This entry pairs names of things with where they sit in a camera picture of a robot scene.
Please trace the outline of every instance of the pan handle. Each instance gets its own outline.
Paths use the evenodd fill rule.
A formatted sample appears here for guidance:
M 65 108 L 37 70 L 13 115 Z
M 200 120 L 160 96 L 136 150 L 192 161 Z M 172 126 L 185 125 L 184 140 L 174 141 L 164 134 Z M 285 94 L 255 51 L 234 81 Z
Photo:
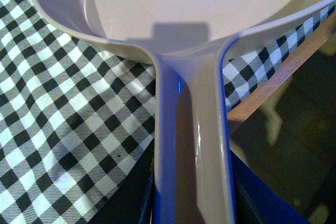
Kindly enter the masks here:
M 226 50 L 156 57 L 154 224 L 235 223 L 221 68 Z

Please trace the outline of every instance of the black and white checkered tablecloth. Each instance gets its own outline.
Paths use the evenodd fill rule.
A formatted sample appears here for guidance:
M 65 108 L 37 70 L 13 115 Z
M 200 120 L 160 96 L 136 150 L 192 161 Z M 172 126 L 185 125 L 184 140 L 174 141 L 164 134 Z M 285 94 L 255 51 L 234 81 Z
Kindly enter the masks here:
M 334 9 L 223 62 L 227 110 Z M 62 33 L 32 0 L 0 0 L 0 18 L 0 223 L 87 223 L 153 141 L 153 66 Z

